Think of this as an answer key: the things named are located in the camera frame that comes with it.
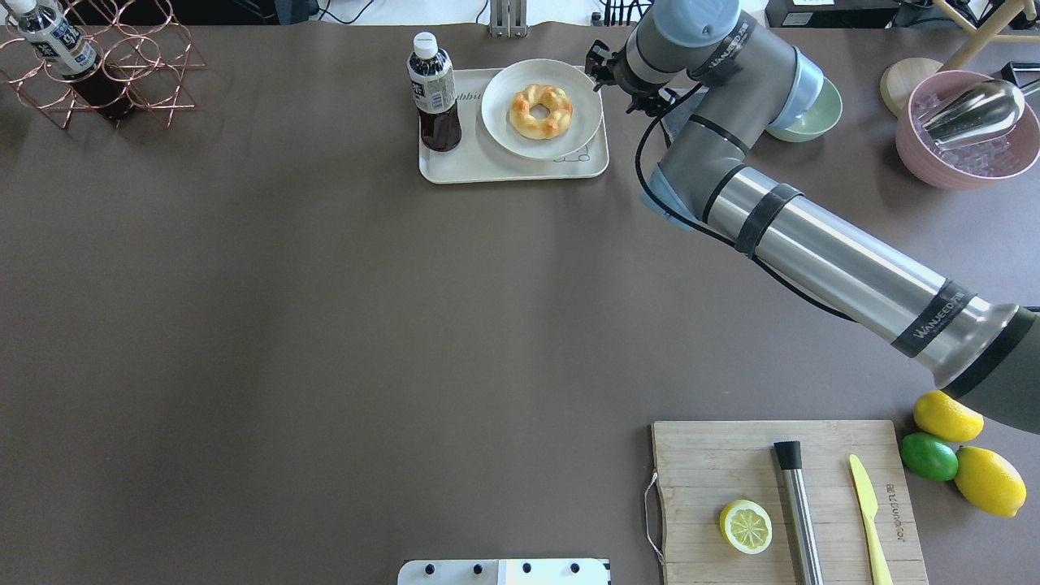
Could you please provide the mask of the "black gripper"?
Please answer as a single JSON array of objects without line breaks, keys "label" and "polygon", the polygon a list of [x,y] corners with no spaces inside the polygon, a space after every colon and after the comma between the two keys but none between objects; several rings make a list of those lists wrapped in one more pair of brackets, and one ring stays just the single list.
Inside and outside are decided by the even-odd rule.
[{"label": "black gripper", "polygon": [[584,71],[594,72],[594,92],[617,85],[627,93],[627,115],[666,115],[672,102],[661,96],[661,90],[679,73],[675,67],[668,71],[649,62],[638,47],[613,52],[602,40],[595,40],[588,48]]}]

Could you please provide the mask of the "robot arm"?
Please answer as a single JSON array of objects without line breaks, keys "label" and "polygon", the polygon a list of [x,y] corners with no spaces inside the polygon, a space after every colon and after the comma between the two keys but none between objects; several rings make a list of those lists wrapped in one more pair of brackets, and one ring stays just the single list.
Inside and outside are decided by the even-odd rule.
[{"label": "robot arm", "polygon": [[705,88],[649,178],[647,207],[731,245],[932,371],[939,389],[992,421],[1039,430],[1038,315],[993,304],[744,163],[768,128],[790,125],[825,77],[735,1],[657,1],[623,48],[595,41],[587,76],[629,107],[673,110],[684,73]]}]

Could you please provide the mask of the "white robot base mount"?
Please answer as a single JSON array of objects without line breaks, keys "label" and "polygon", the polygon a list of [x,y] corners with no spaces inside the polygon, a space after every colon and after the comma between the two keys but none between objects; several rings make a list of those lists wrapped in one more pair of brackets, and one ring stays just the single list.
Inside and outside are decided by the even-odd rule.
[{"label": "white robot base mount", "polygon": [[610,584],[609,560],[587,557],[411,560],[397,584]]}]

